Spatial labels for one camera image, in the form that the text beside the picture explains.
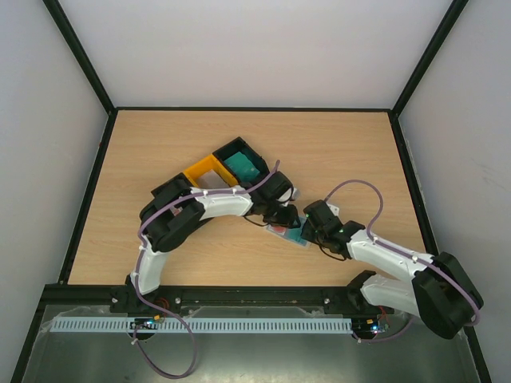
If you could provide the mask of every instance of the white wall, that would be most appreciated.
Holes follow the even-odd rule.
[[[57,281],[106,114],[42,1],[0,2],[0,382]]]
[[[441,249],[485,299],[477,334],[509,381],[511,2],[471,0],[402,114]]]
[[[450,0],[61,0],[115,105],[391,108]]]

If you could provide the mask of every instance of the black metal frame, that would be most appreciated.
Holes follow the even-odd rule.
[[[22,352],[18,359],[18,364],[14,371],[14,375],[11,382],[22,381],[23,375],[28,364],[32,345],[38,334],[39,326],[41,325],[42,315],[47,305],[109,305],[111,303],[110,291],[113,286],[71,286],[67,285],[69,279],[69,273],[73,266],[74,257],[77,252],[77,247],[80,242],[81,233],[85,225],[85,220],[89,212],[90,204],[92,202],[93,193],[96,188],[96,184],[101,172],[101,166],[105,158],[106,150],[108,148],[109,138],[112,134],[113,126],[117,118],[117,111],[119,110],[195,110],[195,111],[238,111],[238,112],[385,112],[388,113],[394,139],[398,148],[398,153],[402,162],[403,171],[406,177],[406,182],[410,191],[410,197],[414,205],[415,214],[418,219],[418,224],[421,230],[422,239],[424,241],[426,250],[434,255],[438,254],[438,249],[434,241],[433,232],[431,230],[430,222],[428,220],[426,209],[422,201],[422,195],[414,169],[410,160],[406,142],[402,135],[402,129],[399,125],[399,115],[405,108],[407,102],[410,100],[414,90],[417,88],[420,80],[426,73],[430,63],[433,61],[436,53],[440,50],[442,43],[447,38],[450,30],[454,26],[454,23],[460,16],[468,0],[453,0],[450,8],[447,10],[446,15],[442,19],[440,26],[432,37],[426,51],[421,57],[421,60],[417,64],[417,67],[413,71],[410,79],[406,83],[404,90],[402,91],[398,101],[396,102],[392,110],[389,109],[325,109],[325,108],[215,108],[215,107],[119,107],[113,106],[112,101],[109,99],[105,88],[103,87],[94,67],[87,57],[77,35],[73,31],[73,27],[69,23],[68,18],[65,16],[64,10],[61,8],[58,0],[42,0],[50,14],[52,15],[57,27],[61,31],[64,39],[69,45],[69,48],[73,52],[77,59],[80,67],[83,69],[84,74],[89,79],[94,92],[103,104],[105,111],[109,114],[109,119],[105,126],[105,132],[103,139],[99,147],[97,158],[94,162],[93,171],[89,178],[87,188],[81,208],[78,214],[77,222],[73,230],[72,238],[69,242],[69,248],[65,255],[65,261],[61,269],[59,284],[47,285],[42,292],[41,300],[38,304],[38,308],[35,312],[34,319],[31,323],[29,332],[27,334],[25,344],[22,348]],[[182,286],[162,286],[164,290],[172,291],[172,294],[181,294],[186,302],[186,297],[193,297],[194,300],[206,300],[209,302],[225,303],[225,299],[229,296],[229,291],[233,288],[224,287],[182,287]],[[322,305],[325,297],[331,293],[332,287],[280,287],[278,289],[272,287],[241,287],[236,290],[241,291],[241,294],[247,299],[260,300],[261,302],[265,299],[279,302],[287,302],[287,305],[295,305],[292,301],[296,298],[298,302],[302,304],[307,301],[311,304]],[[484,358],[482,356],[481,348],[477,340],[477,336],[472,327],[465,328],[465,333],[469,340],[469,346],[472,351],[473,359],[475,361],[479,377],[483,383],[491,382],[488,369],[486,367]]]

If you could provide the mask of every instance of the wooden table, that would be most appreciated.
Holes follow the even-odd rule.
[[[302,211],[337,184],[376,185],[385,208],[374,231],[424,251],[386,113],[120,111],[85,223],[69,284],[118,285],[138,256],[138,214],[150,191],[241,136],[300,189]],[[331,199],[341,220],[367,224],[375,193],[349,185]],[[315,245],[304,249],[240,217],[219,217],[174,250],[164,285],[345,286],[374,268],[337,262]]]

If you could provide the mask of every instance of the gray floor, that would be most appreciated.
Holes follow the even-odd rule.
[[[392,317],[393,327],[399,318]],[[185,382],[475,382],[466,340],[446,341],[423,325],[401,338],[358,345],[350,335],[198,334],[200,359]],[[186,334],[156,334],[144,344],[170,373],[188,367]],[[163,382],[127,334],[49,333],[36,341],[24,382]]]

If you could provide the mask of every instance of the yellow container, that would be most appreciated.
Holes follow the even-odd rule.
[[[203,158],[196,164],[186,169],[183,173],[186,178],[190,180],[193,186],[198,188],[199,185],[197,184],[196,179],[202,176],[204,173],[209,172],[210,170],[213,170],[216,174],[218,174],[227,185],[235,186],[238,184],[238,181],[234,175],[231,174],[230,171],[227,170],[225,166],[223,166],[222,163],[218,161],[218,159],[213,154]]]

